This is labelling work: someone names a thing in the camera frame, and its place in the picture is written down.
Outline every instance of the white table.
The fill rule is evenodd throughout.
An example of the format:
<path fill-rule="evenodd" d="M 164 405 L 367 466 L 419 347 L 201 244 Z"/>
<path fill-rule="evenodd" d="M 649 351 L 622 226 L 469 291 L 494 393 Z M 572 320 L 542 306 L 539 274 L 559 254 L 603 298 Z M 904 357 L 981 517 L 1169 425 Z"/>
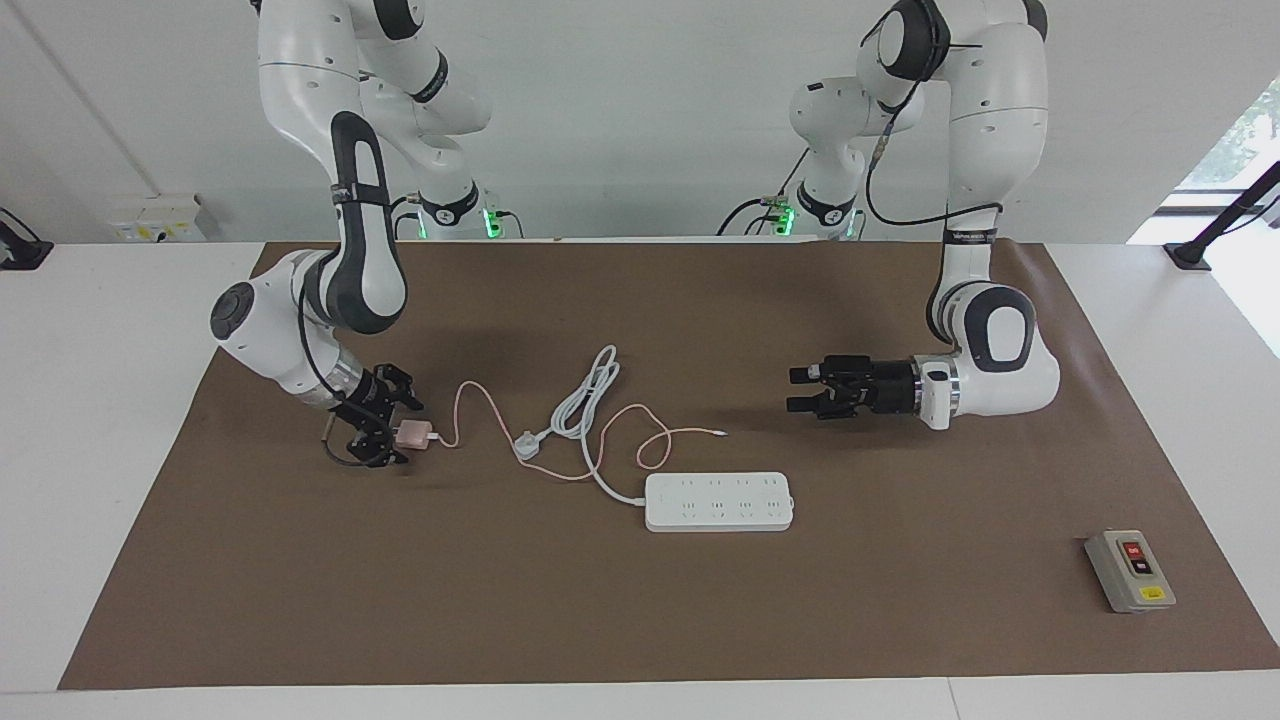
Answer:
<path fill-rule="evenodd" d="M 0 274 L 0 719 L 1280 717 L 1280 671 L 55 693 L 212 356 L 212 300 L 260 251 L 61 246 Z M 1160 249 L 1051 252 L 1276 637 L 1280 360 Z"/>

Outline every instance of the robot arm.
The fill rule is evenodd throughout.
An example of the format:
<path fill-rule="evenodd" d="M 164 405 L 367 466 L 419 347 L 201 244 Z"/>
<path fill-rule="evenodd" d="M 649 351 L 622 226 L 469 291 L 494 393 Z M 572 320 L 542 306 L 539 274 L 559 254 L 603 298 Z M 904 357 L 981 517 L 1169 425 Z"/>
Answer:
<path fill-rule="evenodd" d="M 396 254 L 378 136 L 385 132 L 393 145 L 403 141 L 406 150 L 416 149 L 421 133 L 483 128 L 489 104 L 474 79 L 451 70 L 443 53 L 426 40 L 421 12 L 410 0 L 253 5 L 260 10 L 262 106 L 276 131 L 328 172 L 340 242 L 332 252 L 293 252 L 228 290 L 214 306 L 211 329 L 246 366 L 356 428 L 347 448 L 357 461 L 339 462 L 404 462 L 392 447 L 390 418 L 397 405 L 422 407 L 413 397 L 412 378 L 389 364 L 365 369 L 333 336 L 334 328 L 380 333 L 404 309 L 404 273 Z M 362 91 L 370 85 L 361 82 L 362 61 L 381 78 L 380 94 Z M 445 173 L 420 170 L 424 201 L 431 192 L 448 192 L 436 179 Z M 456 176 L 449 176 L 454 184 Z M 435 184 L 428 188 L 424 178 Z"/>
<path fill-rule="evenodd" d="M 792 370 L 795 383 L 828 392 L 791 398 L 792 411 L 819 418 L 914 413 L 933 429 L 959 415 L 1039 410 L 1057 395 L 1057 360 L 1044 346 L 1030 300 L 991 282 L 991 243 L 1005 197 L 1039 164 L 1048 124 L 1039 0 L 900 0 L 863 40 L 859 79 L 890 113 L 868 168 L 879 163 L 899 118 L 931 79 L 951 85 L 948 213 L 942 270 L 927 318 L 948 355 L 876 363 L 833 356 Z M 923 224 L 932 220 L 895 222 Z"/>
<path fill-rule="evenodd" d="M 924 111 L 923 99 L 913 100 L 897 118 L 896 131 L 915 126 Z M 867 169 L 858 137 L 884 132 L 892 113 L 886 111 L 856 77 L 823 78 L 796 90 L 791 97 L 791 127 L 809 143 L 800 182 L 787 192 L 796 209 L 792 232 L 827 240 L 846 237 L 852 228 L 858 186 Z"/>
<path fill-rule="evenodd" d="M 494 237 L 495 229 L 500 232 L 488 193 L 476 183 L 462 149 L 448 137 L 483 129 L 489 122 L 488 101 L 474 104 L 477 114 L 465 118 L 467 124 L 451 126 L 380 78 L 361 83 L 360 97 L 374 129 L 399 150 L 413 170 L 419 219 L 429 237 Z"/>

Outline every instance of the pink cable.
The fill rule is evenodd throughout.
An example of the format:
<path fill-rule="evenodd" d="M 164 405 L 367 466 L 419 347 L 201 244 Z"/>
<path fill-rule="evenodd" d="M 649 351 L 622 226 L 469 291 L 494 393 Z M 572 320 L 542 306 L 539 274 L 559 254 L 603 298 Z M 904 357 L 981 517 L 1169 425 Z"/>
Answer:
<path fill-rule="evenodd" d="M 493 416 L 494 416 L 494 419 L 498 420 L 498 427 L 502 428 L 502 434 L 507 437 L 507 447 L 511 447 L 512 448 L 512 454 L 515 454 L 515 447 L 513 446 L 516 445 L 516 439 L 513 437 L 511 437 L 511 429 L 507 427 L 507 421 L 503 419 L 502 411 L 498 410 L 498 404 L 494 402 L 493 396 L 489 395 L 489 391 L 483 384 L 480 384 L 480 383 L 477 383 L 475 380 L 466 380 L 466 382 L 463 382 L 462 384 L 458 386 L 458 392 L 456 392 L 453 395 L 453 442 L 449 442 L 449 441 L 444 439 L 444 436 L 440 436 L 440 445 L 443 445 L 444 447 L 447 447 L 449 450 L 457 450 L 458 447 L 462 446 L 462 430 L 460 429 L 458 406 L 462 402 L 462 391 L 466 389 L 468 386 L 474 387 L 474 388 L 479 389 L 481 393 L 484 393 L 485 400 L 489 401 L 489 407 L 493 409 Z M 672 445 L 673 445 L 672 437 L 675 434 L 677 434 L 677 433 L 704 433 L 704 434 L 710 434 L 710 436 L 717 436 L 717 437 L 724 437 L 727 434 L 723 430 L 713 430 L 713 429 L 708 429 L 708 428 L 668 428 L 666 423 L 663 423 L 662 420 L 658 419 L 657 415 L 654 415 L 653 410 L 650 410 L 649 406 L 641 405 L 641 404 L 636 402 L 636 404 L 632 404 L 632 405 L 627 405 L 622 410 L 618 410 L 617 413 L 614 413 L 613 416 L 609 418 L 609 421 L 605 423 L 604 428 L 600 430 L 600 450 L 596 454 L 595 461 L 593 462 L 593 465 L 595 466 L 596 470 L 599 470 L 600 462 L 604 461 L 604 438 L 608 434 L 609 428 L 613 427 L 613 423 L 617 421 L 618 418 L 621 418 L 622 415 L 627 414 L 631 410 L 644 410 L 644 413 L 646 415 L 649 415 L 649 419 L 653 420 L 653 423 L 655 425 L 658 425 L 659 428 L 662 428 L 662 430 L 659 433 L 657 433 L 653 437 L 650 437 L 649 439 L 644 441 L 643 443 L 640 443 L 640 447 L 636 448 L 636 465 L 639 465 L 641 469 L 645 469 L 645 470 L 658 470 L 663 465 L 667 464 L 667 460 L 671 457 L 671 451 L 672 451 Z M 666 438 L 667 439 L 667 450 L 662 454 L 662 460 L 659 460 L 654 465 L 646 465 L 645 461 L 644 461 L 644 459 L 641 457 L 641 455 L 644 454 L 645 448 L 649 447 L 649 445 L 652 445 L 653 441 L 655 441 L 658 438 Z M 534 465 L 532 462 L 521 460 L 520 456 L 515 456 L 515 457 L 516 457 L 516 462 L 520 462 L 525 468 L 529 468 L 530 470 L 538 470 L 539 473 L 550 475 L 552 478 L 556 478 L 557 480 L 561 480 L 561 482 L 566 482 L 566 483 L 581 483 L 581 482 L 585 482 L 585 480 L 590 480 L 593 478 L 591 473 L 586 473 L 585 475 L 577 475 L 577 477 L 562 475 L 562 474 L 559 474 L 559 473 L 557 473 L 554 470 L 548 470 L 547 468 L 543 468 L 541 465 Z"/>

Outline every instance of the white power strip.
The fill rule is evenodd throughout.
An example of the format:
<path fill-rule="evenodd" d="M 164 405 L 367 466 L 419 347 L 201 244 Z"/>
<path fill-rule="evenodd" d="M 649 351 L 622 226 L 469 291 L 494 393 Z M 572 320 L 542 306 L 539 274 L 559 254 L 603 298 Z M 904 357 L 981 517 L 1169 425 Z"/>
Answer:
<path fill-rule="evenodd" d="M 794 507 L 782 473 L 654 473 L 644 487 L 655 533 L 777 533 Z"/>

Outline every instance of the gray switch box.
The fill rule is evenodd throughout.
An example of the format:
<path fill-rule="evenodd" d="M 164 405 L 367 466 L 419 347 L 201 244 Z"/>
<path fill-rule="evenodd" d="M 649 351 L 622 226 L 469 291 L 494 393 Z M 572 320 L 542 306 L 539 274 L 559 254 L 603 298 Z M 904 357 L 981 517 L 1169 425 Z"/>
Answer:
<path fill-rule="evenodd" d="M 1174 591 L 1138 530 L 1107 530 L 1084 542 L 1093 571 L 1116 612 L 1147 612 L 1174 606 Z"/>

